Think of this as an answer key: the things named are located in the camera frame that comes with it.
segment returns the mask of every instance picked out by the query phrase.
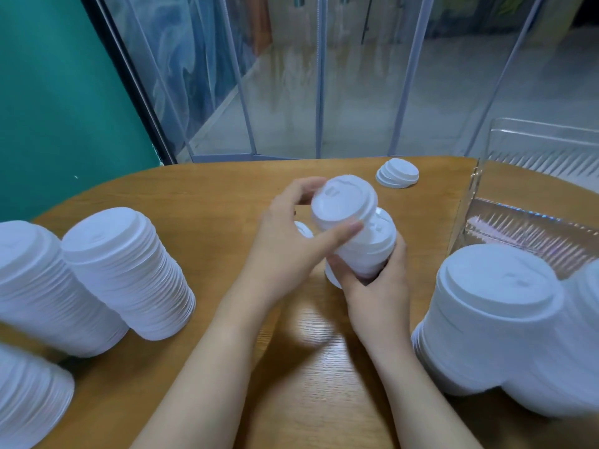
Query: teal wall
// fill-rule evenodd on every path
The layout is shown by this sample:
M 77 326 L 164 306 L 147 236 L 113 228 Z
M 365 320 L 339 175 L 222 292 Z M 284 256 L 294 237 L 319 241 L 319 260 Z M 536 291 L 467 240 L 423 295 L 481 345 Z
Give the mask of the teal wall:
M 2 0 L 0 50 L 0 221 L 160 164 L 80 0 Z

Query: gray floor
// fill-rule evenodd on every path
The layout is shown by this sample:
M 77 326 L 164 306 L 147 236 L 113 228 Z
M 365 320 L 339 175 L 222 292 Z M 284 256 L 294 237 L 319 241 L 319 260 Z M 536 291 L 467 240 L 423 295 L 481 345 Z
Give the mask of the gray floor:
M 513 41 L 514 36 L 426 40 L 398 154 L 462 155 Z M 328 50 L 323 157 L 387 153 L 408 53 L 406 45 Z M 314 157 L 314 50 L 271 47 L 243 85 L 258 153 Z M 599 128 L 599 29 L 574 30 L 556 47 L 523 47 L 473 155 L 482 151 L 489 122 L 497 117 Z M 190 144 L 195 154 L 250 151 L 236 89 Z

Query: wooden table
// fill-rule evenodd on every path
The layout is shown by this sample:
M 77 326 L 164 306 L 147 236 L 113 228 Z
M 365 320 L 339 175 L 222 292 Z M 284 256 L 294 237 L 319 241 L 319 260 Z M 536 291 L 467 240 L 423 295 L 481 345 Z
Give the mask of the wooden table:
M 74 370 L 77 388 L 71 407 L 38 447 L 129 447 L 241 269 L 260 213 L 297 177 L 352 173 L 375 186 L 379 206 L 391 214 L 408 244 L 415 326 L 428 308 L 435 274 L 445 257 L 475 161 L 413 158 L 421 177 L 416 186 L 405 190 L 376 183 L 374 174 L 384 161 L 360 158 L 160 167 L 102 184 L 39 217 L 37 223 L 62 236 L 80 219 L 106 208 L 129 206 L 143 212 L 183 268 L 197 297 L 197 310 L 183 331 L 168 340 L 149 342 L 130 332 L 108 353 L 80 364 Z M 593 192 L 539 173 L 497 166 L 506 167 L 510 180 L 483 183 L 481 192 L 487 197 L 501 197 L 502 188 L 515 186 L 519 180 L 522 186 L 538 191 L 534 200 L 525 201 L 520 192 L 513 198 L 521 201 L 502 201 L 514 206 L 531 204 L 534 207 L 528 209 L 549 214 L 575 206 L 584 223 L 599 226 L 594 219 L 599 214 L 591 211 L 591 203 L 597 208 L 599 199 Z M 581 202 L 584 208 L 576 206 Z M 297 219 L 314 228 L 309 208 L 298 208 Z M 0 338 L 43 351 L 6 329 L 0 331 Z M 500 391 L 451 401 L 485 447 L 596 448 L 599 441 L 595 417 L 550 422 Z M 273 310 L 260 333 L 236 447 L 398 447 L 380 380 L 350 327 L 341 291 L 326 282 L 323 264 Z

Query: person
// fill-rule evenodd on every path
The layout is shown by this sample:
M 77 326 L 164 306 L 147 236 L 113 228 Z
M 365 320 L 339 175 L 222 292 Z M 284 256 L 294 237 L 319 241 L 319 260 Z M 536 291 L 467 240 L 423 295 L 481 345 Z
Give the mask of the person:
M 333 255 L 363 228 L 362 222 L 348 220 L 314 238 L 297 231 L 295 205 L 310 204 L 325 182 L 295 180 L 274 198 L 241 273 L 132 449 L 232 448 L 261 324 L 325 257 L 342 285 L 353 329 L 383 382 L 401 447 L 481 447 L 412 351 L 401 235 L 385 269 L 364 286 Z

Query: forearm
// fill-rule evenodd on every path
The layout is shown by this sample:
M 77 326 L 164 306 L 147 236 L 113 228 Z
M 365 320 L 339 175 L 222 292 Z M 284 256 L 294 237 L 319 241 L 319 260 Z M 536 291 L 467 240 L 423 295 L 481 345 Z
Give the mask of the forearm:
M 131 449 L 230 449 L 266 309 L 236 284 Z
M 481 449 L 439 392 L 406 341 L 400 349 L 372 351 L 404 449 Z

